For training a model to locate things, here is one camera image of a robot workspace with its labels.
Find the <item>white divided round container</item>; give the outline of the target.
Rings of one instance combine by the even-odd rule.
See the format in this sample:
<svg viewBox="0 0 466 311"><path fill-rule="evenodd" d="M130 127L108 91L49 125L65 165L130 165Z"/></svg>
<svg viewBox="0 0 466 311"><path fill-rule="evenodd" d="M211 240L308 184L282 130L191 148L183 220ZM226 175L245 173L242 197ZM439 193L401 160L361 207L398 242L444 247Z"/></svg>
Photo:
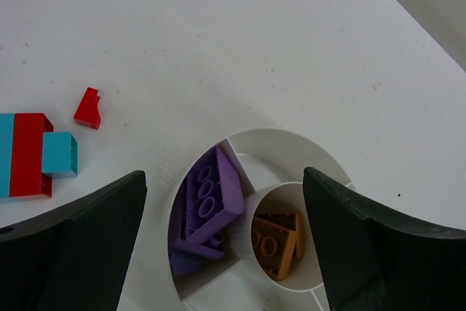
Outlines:
<svg viewBox="0 0 466 311"><path fill-rule="evenodd" d="M225 231L226 254L192 274L175 276L167 241L173 204L194 163L214 146L237 169L245 212ZM194 151L176 149L157 159L146 152L139 168L148 194L141 226L118 308L120 310L327 310L325 286L306 214L302 181L315 167L347 187L341 165L311 140L279 129L252 129L203 138ZM256 251L271 253L275 242L263 238L255 219L275 226L301 224L302 257L284 280L261 268Z"/></svg>

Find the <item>teal and red lego stack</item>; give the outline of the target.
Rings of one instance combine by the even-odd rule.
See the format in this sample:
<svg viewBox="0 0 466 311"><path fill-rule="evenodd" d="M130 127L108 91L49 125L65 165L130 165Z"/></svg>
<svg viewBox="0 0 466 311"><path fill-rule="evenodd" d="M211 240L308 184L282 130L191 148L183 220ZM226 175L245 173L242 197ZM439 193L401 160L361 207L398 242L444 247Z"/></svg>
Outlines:
<svg viewBox="0 0 466 311"><path fill-rule="evenodd" d="M52 196L55 178L78 175L78 143L43 113L1 114L1 199Z"/></svg>

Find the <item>red sloped lego piece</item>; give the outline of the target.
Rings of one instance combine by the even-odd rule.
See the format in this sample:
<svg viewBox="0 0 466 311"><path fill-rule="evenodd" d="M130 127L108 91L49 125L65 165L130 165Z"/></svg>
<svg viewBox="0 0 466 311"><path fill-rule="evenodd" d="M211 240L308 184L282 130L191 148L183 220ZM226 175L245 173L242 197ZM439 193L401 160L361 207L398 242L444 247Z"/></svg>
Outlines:
<svg viewBox="0 0 466 311"><path fill-rule="evenodd" d="M101 122L98 107L99 101L100 96L98 90L88 87L74 114L75 123L93 130L98 130Z"/></svg>

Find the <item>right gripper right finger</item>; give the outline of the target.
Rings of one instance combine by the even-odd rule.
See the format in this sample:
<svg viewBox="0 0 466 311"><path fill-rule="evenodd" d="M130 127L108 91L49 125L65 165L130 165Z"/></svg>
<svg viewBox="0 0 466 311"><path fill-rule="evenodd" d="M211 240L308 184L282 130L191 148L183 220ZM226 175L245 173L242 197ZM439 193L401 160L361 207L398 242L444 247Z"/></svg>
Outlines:
<svg viewBox="0 0 466 311"><path fill-rule="evenodd" d="M416 219L305 168L331 310L464 310L465 231Z"/></svg>

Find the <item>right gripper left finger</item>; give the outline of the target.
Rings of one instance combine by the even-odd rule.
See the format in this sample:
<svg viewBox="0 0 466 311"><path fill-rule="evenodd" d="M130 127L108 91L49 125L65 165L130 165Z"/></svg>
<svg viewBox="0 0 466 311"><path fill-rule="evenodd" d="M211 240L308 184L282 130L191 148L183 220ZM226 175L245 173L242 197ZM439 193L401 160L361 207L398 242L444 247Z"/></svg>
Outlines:
<svg viewBox="0 0 466 311"><path fill-rule="evenodd" d="M1 228L1 309L115 310L146 194L145 173L136 170Z"/></svg>

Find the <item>brown lego brick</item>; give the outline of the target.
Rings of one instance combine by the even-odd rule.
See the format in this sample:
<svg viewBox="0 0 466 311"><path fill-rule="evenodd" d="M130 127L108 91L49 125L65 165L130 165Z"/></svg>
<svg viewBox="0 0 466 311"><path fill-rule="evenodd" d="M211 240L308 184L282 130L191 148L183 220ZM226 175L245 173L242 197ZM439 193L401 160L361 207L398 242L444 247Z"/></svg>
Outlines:
<svg viewBox="0 0 466 311"><path fill-rule="evenodd" d="M257 213L252 220L250 238L263 271L273 280L284 280L293 261L304 257L302 213Z"/></svg>

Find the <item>purple curved lego piece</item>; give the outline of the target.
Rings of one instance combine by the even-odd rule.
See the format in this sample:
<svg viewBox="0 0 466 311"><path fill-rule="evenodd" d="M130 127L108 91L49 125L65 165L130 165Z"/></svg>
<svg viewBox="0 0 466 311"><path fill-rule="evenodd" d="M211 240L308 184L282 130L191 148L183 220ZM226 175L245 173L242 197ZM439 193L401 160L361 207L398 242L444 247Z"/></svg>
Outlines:
<svg viewBox="0 0 466 311"><path fill-rule="evenodd" d="M245 210L236 168L218 146L187 173L173 205L171 248L208 259L224 256L222 234Z"/></svg>

